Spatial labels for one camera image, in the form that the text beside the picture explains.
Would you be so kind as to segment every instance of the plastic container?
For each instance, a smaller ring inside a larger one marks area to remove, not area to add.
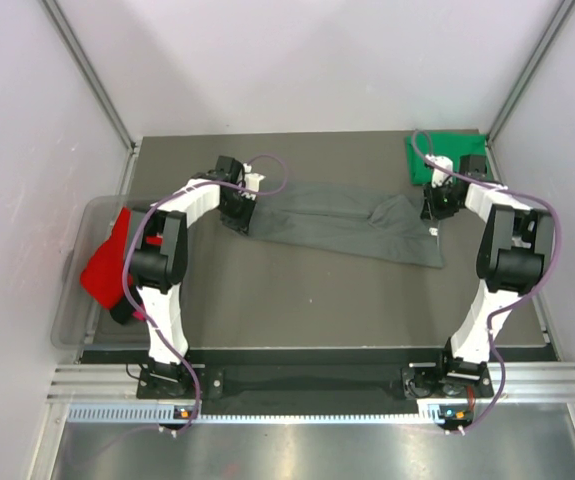
[[[51,341],[56,348],[74,349],[90,343],[101,316],[106,312],[80,284],[79,278],[87,262],[108,238],[113,223],[123,206],[149,205],[158,200],[152,197],[107,196],[92,200],[85,207],[74,249],[63,271],[63,289],[52,326]],[[122,330],[146,339],[147,328],[136,325]]]

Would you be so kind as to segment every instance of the metal frame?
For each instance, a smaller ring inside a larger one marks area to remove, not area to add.
[[[495,388],[500,366],[490,364]],[[192,400],[155,401],[136,398],[137,381],[125,365],[60,365],[48,394],[49,410],[28,478],[49,478],[62,440],[65,420],[76,423],[182,423],[172,418],[174,408],[191,409]],[[440,401],[440,404],[462,400]],[[507,383],[502,404],[566,404],[575,428],[575,363],[514,362],[507,364]],[[417,414],[383,415],[202,415],[196,423],[216,424],[390,424],[436,423],[436,400],[418,400]]]
[[[107,115],[107,118],[112,127],[114,127],[116,134],[120,137],[120,140],[123,142],[125,147],[129,151],[133,151],[136,146],[136,142],[132,139],[127,127],[125,127],[116,107],[114,107],[105,87],[103,87],[98,74],[94,70],[94,67],[87,58],[83,47],[78,41],[74,30],[69,25],[69,22],[67,22],[67,18],[60,8],[60,5],[58,5],[57,0],[39,0],[39,2],[43,6],[51,23],[54,25],[58,35],[65,44],[65,47],[69,50],[74,63],[76,63],[80,73],[89,85],[92,94],[98,101],[98,105],[102,108],[103,112],[105,112],[105,115]]]
[[[91,62],[87,58],[74,31],[58,5],[57,0],[39,0],[59,36],[80,69],[85,81],[100,107],[107,115],[117,135],[128,148],[129,159],[123,171],[120,193],[129,191],[134,165],[138,157],[138,145],[130,136],[111,99],[105,91]],[[575,7],[575,0],[561,0],[541,35],[526,65],[512,86],[502,108],[496,115],[487,135],[492,170],[498,179],[502,172],[494,155],[494,140],[507,123],[518,105],[543,58],[563,28]],[[554,348],[559,345],[555,332],[548,322],[548,311],[543,299],[535,299],[536,311],[544,328],[546,339],[551,336]],[[563,403],[568,406],[575,429],[575,363],[533,362],[508,363],[507,385],[502,403]],[[490,365],[492,383],[497,388],[500,370]],[[36,446],[28,478],[50,478],[61,443],[66,421],[112,421],[117,415],[121,422],[143,422],[159,418],[169,420],[169,409],[190,408],[191,400],[174,400],[172,403],[136,399],[137,383],[129,378],[122,365],[61,365],[55,372],[44,416],[42,433]],[[199,415],[198,423],[390,423],[423,424],[435,420],[435,400],[419,400],[418,414],[395,415],[318,415],[318,416],[228,416]]]

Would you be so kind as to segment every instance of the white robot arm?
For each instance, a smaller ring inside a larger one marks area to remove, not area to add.
[[[187,193],[161,206],[145,226],[130,264],[145,311],[154,319],[163,336],[172,346],[185,355],[189,348],[183,333],[180,293],[187,268],[187,230],[211,210],[221,211],[221,221],[226,226],[246,233],[255,206],[256,195],[240,193],[221,185],[192,188],[209,180],[219,180],[234,185],[244,182],[245,188],[257,192],[264,177],[252,173],[251,165],[242,164],[230,157],[219,157],[216,168],[198,174],[182,190]],[[130,220],[129,243],[148,208],[135,209]],[[162,343],[148,323],[149,356],[163,367],[178,363],[176,356]]]
[[[453,171],[448,158],[427,158]],[[474,388],[477,396],[493,395],[486,381],[489,338],[490,334],[496,338],[511,312],[494,315],[491,329],[489,316],[529,293],[551,260],[554,224],[549,212],[533,209],[503,192],[505,186],[487,182],[484,156],[462,157],[459,173],[484,185],[456,181],[434,170],[432,181],[425,185],[421,216],[442,220],[467,208],[486,222],[476,259],[480,282],[465,321],[448,339],[436,367],[412,367],[403,372],[406,392],[414,398],[459,396],[465,387]]]

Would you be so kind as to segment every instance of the gray cloth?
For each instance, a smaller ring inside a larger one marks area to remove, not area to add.
[[[440,268],[438,236],[429,231],[437,225],[420,219],[420,207],[404,195],[292,182],[278,195],[258,197],[249,237]]]

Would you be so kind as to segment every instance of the red cloth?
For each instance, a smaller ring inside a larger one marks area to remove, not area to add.
[[[116,219],[111,235],[89,259],[80,274],[80,283],[106,309],[111,309],[124,296],[122,286],[123,255],[131,212],[123,208]]]

